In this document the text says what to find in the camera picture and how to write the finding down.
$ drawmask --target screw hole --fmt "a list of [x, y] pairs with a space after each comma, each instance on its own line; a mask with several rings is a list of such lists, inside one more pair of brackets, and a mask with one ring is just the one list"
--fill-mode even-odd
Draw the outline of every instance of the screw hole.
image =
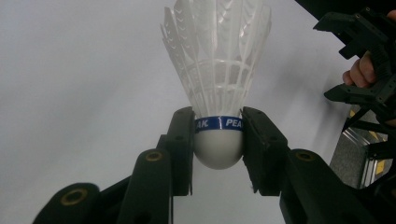
[[146, 161], [159, 161], [162, 158], [163, 154], [161, 152], [153, 151], [146, 156]]
[[64, 206], [70, 206], [81, 203], [87, 195], [88, 191], [86, 189], [72, 189], [62, 197], [61, 204]]
[[151, 221], [151, 214], [149, 212], [143, 212], [134, 218], [135, 224], [148, 224]]
[[300, 161], [314, 161], [315, 160], [315, 155], [309, 151], [297, 152], [296, 157]]

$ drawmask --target shuttlecock cork base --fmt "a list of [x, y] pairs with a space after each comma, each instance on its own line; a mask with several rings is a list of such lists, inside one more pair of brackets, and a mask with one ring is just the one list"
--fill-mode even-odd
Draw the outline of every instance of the shuttlecock cork base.
[[209, 168], [220, 170], [242, 156], [243, 123], [240, 118], [215, 116], [195, 121], [195, 155]]
[[240, 109], [269, 34], [263, 0], [177, 0], [163, 43], [196, 115], [195, 155], [225, 169], [242, 156]]

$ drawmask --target white shuttlecock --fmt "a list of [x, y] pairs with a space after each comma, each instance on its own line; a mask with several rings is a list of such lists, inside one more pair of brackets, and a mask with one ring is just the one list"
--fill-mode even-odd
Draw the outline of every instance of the white shuttlecock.
[[242, 156], [240, 109], [270, 17], [262, 0], [177, 0], [165, 8], [163, 43], [197, 117], [195, 155], [210, 168]]

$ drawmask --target finger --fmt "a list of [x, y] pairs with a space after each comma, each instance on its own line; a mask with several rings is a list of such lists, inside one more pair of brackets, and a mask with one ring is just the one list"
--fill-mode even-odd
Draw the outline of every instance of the finger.
[[388, 124], [389, 126], [396, 127], [396, 119], [385, 121], [385, 123]]
[[392, 10], [390, 13], [388, 13], [388, 18], [396, 21], [396, 10]]
[[359, 64], [361, 60], [357, 60], [353, 63], [352, 68], [350, 69], [350, 77], [352, 78], [353, 82], [360, 88], [366, 88], [369, 86], [369, 83], [364, 78], [361, 70], [359, 69]]
[[366, 51], [363, 57], [361, 57], [361, 61], [359, 62], [359, 69], [361, 70], [364, 79], [368, 83], [375, 83], [375, 71], [373, 63], [371, 61], [371, 53], [369, 51]]
[[347, 86], [351, 86], [351, 85], [353, 84], [353, 80], [352, 80], [352, 78], [350, 77], [350, 71], [346, 71], [346, 72], [343, 74], [343, 81], [344, 81], [344, 83], [345, 83]]

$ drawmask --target blue band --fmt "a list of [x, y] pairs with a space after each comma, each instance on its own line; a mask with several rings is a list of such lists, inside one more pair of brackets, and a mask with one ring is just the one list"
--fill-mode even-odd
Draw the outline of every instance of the blue band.
[[195, 120], [196, 133], [201, 131], [220, 129], [242, 131], [242, 128], [242, 120], [236, 117], [216, 116]]

